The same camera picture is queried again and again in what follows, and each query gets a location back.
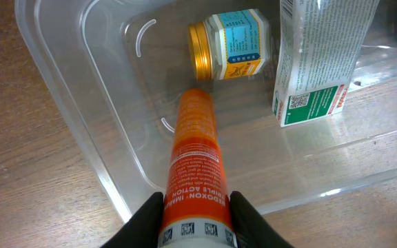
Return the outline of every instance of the green label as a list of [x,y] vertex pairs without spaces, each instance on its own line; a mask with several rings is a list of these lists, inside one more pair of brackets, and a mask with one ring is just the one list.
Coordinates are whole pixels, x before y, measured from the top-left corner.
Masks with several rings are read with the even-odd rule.
[[277,109],[278,109],[278,97],[276,96],[276,93],[275,93],[275,107],[274,107],[274,114],[275,114],[275,116],[276,116],[276,111],[277,111]]
[[298,123],[326,115],[337,90],[338,86],[335,86],[299,96],[289,96],[285,124]]

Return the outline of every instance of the plastic container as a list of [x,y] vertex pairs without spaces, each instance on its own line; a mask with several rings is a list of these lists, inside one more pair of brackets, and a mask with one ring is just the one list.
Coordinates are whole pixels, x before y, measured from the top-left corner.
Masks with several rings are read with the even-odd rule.
[[212,92],[228,191],[262,214],[397,178],[397,1],[379,4],[344,111],[286,128],[272,116],[273,72],[196,83],[185,35],[220,12],[258,8],[273,21],[278,1],[15,4],[44,81],[124,221],[164,191],[179,96],[197,85]]

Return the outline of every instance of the qr code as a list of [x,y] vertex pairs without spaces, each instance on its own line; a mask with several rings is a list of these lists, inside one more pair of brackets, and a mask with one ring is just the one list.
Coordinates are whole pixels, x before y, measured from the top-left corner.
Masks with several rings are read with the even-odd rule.
[[217,237],[217,226],[214,224],[205,223],[205,234]]
[[163,233],[162,245],[164,245],[166,242],[170,241],[171,239],[172,239],[172,228],[169,228]]
[[289,109],[294,109],[297,107],[305,107],[309,103],[310,93],[299,95],[299,96],[291,96],[290,97],[290,106]]
[[232,234],[231,231],[228,231],[225,229],[225,233],[226,233],[226,242],[228,242],[229,244],[234,244],[234,234]]
[[192,235],[194,234],[194,223],[185,223],[182,224],[182,236]]

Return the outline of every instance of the wooden surface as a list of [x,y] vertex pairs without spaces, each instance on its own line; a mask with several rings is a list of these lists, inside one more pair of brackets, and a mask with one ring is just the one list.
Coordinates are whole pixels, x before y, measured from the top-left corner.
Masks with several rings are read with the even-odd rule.
[[[119,216],[0,1],[0,247],[98,247]],[[297,247],[397,247],[397,179],[266,216]]]

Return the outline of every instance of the jar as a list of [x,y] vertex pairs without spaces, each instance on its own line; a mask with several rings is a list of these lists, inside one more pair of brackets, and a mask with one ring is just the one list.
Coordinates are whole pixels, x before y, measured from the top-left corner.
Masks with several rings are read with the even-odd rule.
[[189,26],[197,80],[254,75],[270,60],[269,21],[257,9],[213,14]]

